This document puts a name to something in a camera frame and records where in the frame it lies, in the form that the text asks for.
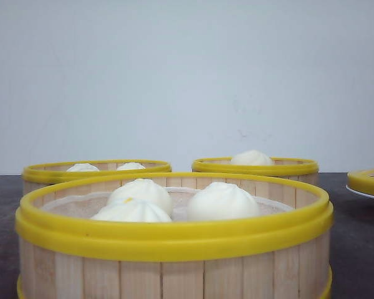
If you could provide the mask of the bamboo steamer basket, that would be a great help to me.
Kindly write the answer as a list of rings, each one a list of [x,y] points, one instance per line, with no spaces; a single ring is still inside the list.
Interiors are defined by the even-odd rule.
[[[232,157],[200,158],[191,169],[199,173],[251,174],[284,178],[316,185],[319,166],[312,159],[258,158],[252,162],[235,161]]]
[[[164,187],[237,184],[287,204],[252,219],[172,224],[93,221],[43,210],[65,196],[113,191],[136,174],[26,194],[16,211],[19,298],[329,298],[333,205],[311,184],[223,173],[150,173]]]
[[[26,166],[22,172],[22,193],[23,195],[53,184],[69,181],[87,179],[97,176],[110,176],[115,174],[133,173],[168,173],[171,171],[171,164],[166,161],[155,161],[149,159],[108,159],[93,160],[89,164],[98,168],[98,171],[89,172],[68,172],[68,169],[76,164],[71,162],[58,162],[47,164],[35,164]],[[119,171],[117,168],[126,163],[139,163],[143,169],[129,169]]]

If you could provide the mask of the yellow rimmed steamer lid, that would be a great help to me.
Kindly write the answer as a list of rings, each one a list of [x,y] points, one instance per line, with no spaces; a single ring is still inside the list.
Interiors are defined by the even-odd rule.
[[[356,192],[374,196],[374,169],[348,173],[347,187]]]

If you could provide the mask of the right white bun front basket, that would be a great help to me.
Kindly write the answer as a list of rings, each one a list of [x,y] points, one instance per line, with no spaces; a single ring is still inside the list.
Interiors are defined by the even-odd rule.
[[[191,221],[242,219],[259,215],[255,198],[230,183],[211,183],[198,191],[187,205],[187,217]]]

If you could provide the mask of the right bun in left basket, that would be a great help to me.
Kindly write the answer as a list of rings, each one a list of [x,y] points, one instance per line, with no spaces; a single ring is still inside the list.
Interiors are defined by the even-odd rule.
[[[117,171],[133,170],[133,169],[145,169],[146,167],[141,163],[127,162],[117,167]]]

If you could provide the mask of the white bun in right basket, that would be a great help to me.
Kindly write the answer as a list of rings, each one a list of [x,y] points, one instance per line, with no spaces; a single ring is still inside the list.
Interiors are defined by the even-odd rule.
[[[274,161],[268,155],[252,149],[234,155],[231,158],[230,163],[234,165],[246,166],[270,166],[274,164]]]

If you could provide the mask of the back left white bun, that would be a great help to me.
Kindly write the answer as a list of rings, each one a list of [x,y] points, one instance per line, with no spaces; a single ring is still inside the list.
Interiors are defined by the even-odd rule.
[[[130,197],[154,203],[169,216],[173,211],[173,200],[167,190],[151,179],[136,179],[117,188],[109,196],[107,205],[121,203]]]

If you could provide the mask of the front left white bun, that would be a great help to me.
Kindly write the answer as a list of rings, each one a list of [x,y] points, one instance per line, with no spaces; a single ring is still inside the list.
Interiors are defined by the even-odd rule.
[[[99,210],[92,220],[112,222],[171,222],[171,217],[156,204],[135,199],[109,204]]]

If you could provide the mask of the white plate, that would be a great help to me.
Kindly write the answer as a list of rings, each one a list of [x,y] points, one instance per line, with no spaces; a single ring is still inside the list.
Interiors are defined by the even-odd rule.
[[[351,189],[348,185],[345,186],[346,189],[356,195],[359,195],[359,196],[364,196],[364,197],[367,197],[367,198],[370,198],[370,199],[374,199],[374,195],[371,195],[371,194],[367,194],[367,193],[363,193],[363,192],[360,192],[360,191],[356,191],[354,189]]]

